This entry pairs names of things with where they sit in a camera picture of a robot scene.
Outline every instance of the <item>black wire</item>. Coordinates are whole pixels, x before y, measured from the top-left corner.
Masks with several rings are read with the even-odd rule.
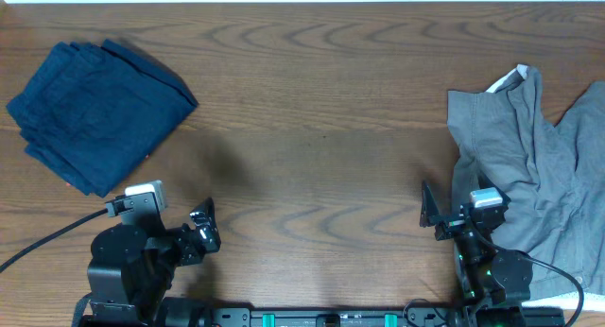
[[[427,299],[412,299],[410,302],[408,302],[406,304],[406,307],[404,307],[404,314],[406,314],[406,318],[407,318],[407,322],[409,322],[409,324],[412,325],[412,327],[418,327],[414,322],[411,322],[409,320],[409,318],[407,317],[407,308],[409,307],[410,304],[414,303],[414,302],[418,302],[418,301],[422,301],[422,302],[427,302],[429,304],[430,308],[433,308],[433,310],[435,311],[435,314],[437,314],[437,316],[443,320],[443,324],[437,326],[437,327],[442,327],[442,326],[448,326],[447,324],[447,320],[445,319],[445,317],[437,310],[437,308],[433,305],[433,302],[427,300]]]
[[[496,244],[494,244],[493,242],[488,241],[487,238],[483,237],[483,235],[481,234],[481,232],[479,232],[479,229],[476,228],[475,223],[473,222],[473,220],[469,217],[466,219],[467,224],[469,224],[469,226],[471,227],[471,229],[473,229],[473,231],[476,233],[477,238],[479,239],[479,241],[481,241],[484,245],[494,248],[495,250],[498,251],[509,251],[506,248],[502,248]],[[571,325],[573,325],[576,320],[579,317],[579,314],[582,312],[582,307],[584,306],[584,289],[582,289],[582,286],[579,285],[578,280],[576,280],[573,276],[569,275],[568,273],[566,273],[565,271],[552,266],[548,263],[542,262],[540,260],[536,260],[535,258],[527,255],[526,253],[519,251],[519,253],[528,261],[530,261],[531,263],[533,263],[534,265],[538,265],[540,267],[545,267],[548,270],[552,270],[554,272],[556,272],[557,274],[563,276],[565,279],[569,280],[578,290],[578,306],[576,307],[576,311],[574,312],[574,315],[571,316],[571,318],[569,319],[569,321],[567,321],[567,323],[565,324],[565,327],[570,327]]]
[[[80,226],[86,222],[88,222],[89,220],[95,218],[95,217],[99,217],[103,214],[107,213],[107,209],[103,209],[103,210],[99,210],[96,213],[92,213],[90,215],[87,215],[86,217],[83,217],[79,220],[77,220],[76,222],[68,225],[67,227],[57,231],[57,232],[53,232],[51,234],[49,234],[47,237],[41,239],[40,241],[32,244],[31,246],[25,248],[24,250],[21,250],[19,252],[17,252],[14,256],[12,256],[11,258],[9,258],[8,261],[6,261],[5,263],[2,264],[2,266],[0,266],[0,273],[2,273],[3,271],[5,271],[10,265],[12,265],[13,263],[15,263],[17,260],[19,260],[20,258],[26,256],[30,251],[36,249],[37,247],[43,245],[44,243],[51,241],[61,235],[63,235],[66,232],[69,232],[70,230],[74,229],[77,226]]]

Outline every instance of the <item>wood grain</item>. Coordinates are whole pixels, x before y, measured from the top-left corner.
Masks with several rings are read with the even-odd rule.
[[[0,102],[59,41],[105,38],[179,74],[198,109],[109,195],[161,179],[167,226],[216,201],[219,254],[178,270],[172,296],[267,306],[448,301],[452,245],[418,227],[420,182],[447,193],[458,148],[446,91],[516,63],[544,75],[557,122],[605,74],[602,4],[19,5],[0,27]],[[0,112],[0,259],[98,210],[23,152]],[[0,278],[0,325],[64,326],[89,291],[106,217]],[[586,313],[580,326],[605,324]]]

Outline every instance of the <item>folded blue jeans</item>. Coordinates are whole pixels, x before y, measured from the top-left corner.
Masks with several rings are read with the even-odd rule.
[[[27,154],[105,197],[197,105],[176,77],[106,40],[58,43],[7,110]]]

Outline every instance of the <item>green connector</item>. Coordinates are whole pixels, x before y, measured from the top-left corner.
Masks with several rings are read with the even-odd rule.
[[[397,316],[394,314],[385,314],[385,327],[397,327]]]
[[[263,315],[263,327],[275,327],[275,316],[273,314]]]

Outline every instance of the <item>gray cloth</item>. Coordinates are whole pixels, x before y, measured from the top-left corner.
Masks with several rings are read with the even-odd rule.
[[[605,82],[593,83],[556,127],[542,115],[542,89],[540,72],[528,67],[525,78],[515,71],[494,93],[448,93],[447,125],[460,150],[452,207],[469,201],[482,170],[511,198],[493,241],[604,294]],[[555,272],[533,271],[533,300],[575,291]]]

